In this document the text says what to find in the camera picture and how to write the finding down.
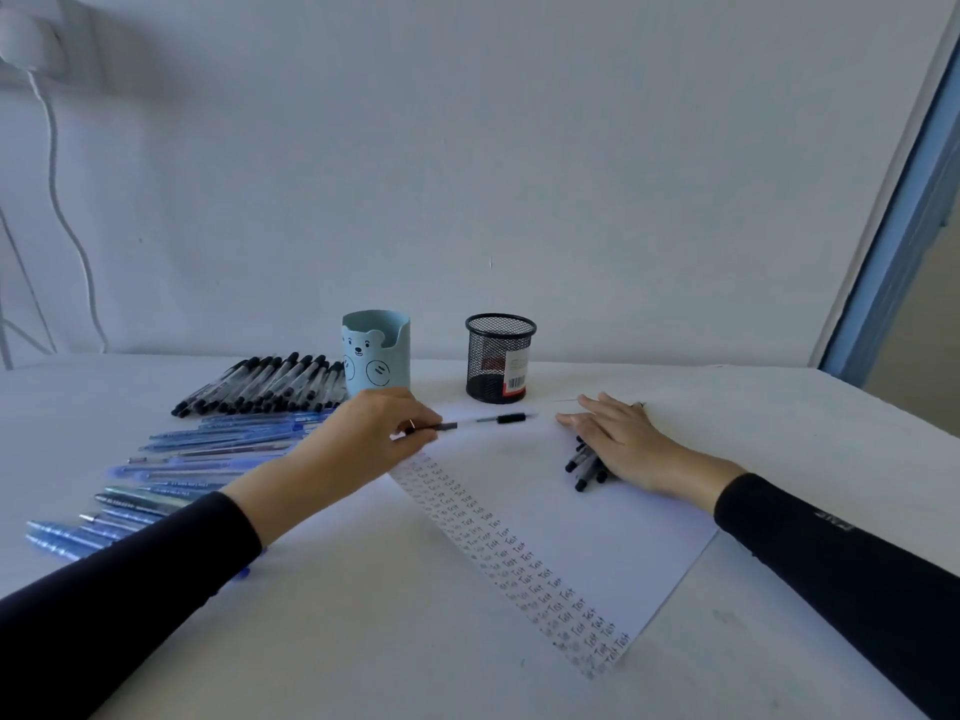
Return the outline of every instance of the black mesh pen holder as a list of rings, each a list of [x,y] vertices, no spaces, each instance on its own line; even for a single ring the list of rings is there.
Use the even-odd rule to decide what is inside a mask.
[[[537,325],[509,313],[479,313],[466,319],[470,350],[466,393],[487,404],[513,404],[527,394],[530,339]]]

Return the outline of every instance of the white table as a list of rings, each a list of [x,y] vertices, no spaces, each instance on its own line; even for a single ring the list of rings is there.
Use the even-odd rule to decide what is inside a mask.
[[[0,374],[0,593],[61,565],[24,521],[90,508],[104,468],[183,426],[171,406],[234,361],[75,356]],[[460,399],[465,371],[415,362],[414,390]],[[556,400],[681,390],[683,409],[651,406],[669,433],[960,573],[960,440],[818,371],[533,363],[530,385]],[[282,538],[101,714],[923,717],[723,533],[613,673],[586,681],[386,477]]]

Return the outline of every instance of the bundle of pens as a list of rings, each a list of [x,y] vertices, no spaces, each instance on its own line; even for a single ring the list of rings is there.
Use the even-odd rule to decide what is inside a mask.
[[[577,472],[577,483],[573,485],[573,489],[582,493],[591,480],[603,485],[610,473],[607,472],[603,460],[597,457],[594,449],[584,442],[582,436],[577,437],[577,442],[577,453],[566,464],[566,471]]]
[[[153,435],[146,454],[107,471],[121,480],[93,496],[96,511],[78,525],[30,520],[27,540],[68,561],[90,556],[286,454],[331,411],[208,416],[196,429]]]
[[[316,359],[313,356],[299,358],[300,354],[294,351],[286,359],[253,356],[234,363],[220,378],[179,402],[170,414],[188,417],[208,412],[226,415],[320,413],[347,397],[342,362],[330,363],[323,354]]]

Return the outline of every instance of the wall outlet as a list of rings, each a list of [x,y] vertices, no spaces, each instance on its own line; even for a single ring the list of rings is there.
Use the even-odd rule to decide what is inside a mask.
[[[104,69],[90,10],[77,0],[0,0],[0,6],[27,12],[53,25],[66,50],[66,72],[54,88],[96,93],[104,90]],[[29,87],[21,71],[0,61],[0,88]]]

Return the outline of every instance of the black sleeve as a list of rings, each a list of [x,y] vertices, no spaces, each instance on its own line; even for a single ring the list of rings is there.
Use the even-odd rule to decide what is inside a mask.
[[[714,518],[920,710],[960,718],[960,579],[757,475]]]
[[[0,601],[5,702],[88,717],[260,550],[246,515],[212,492],[10,594]]]

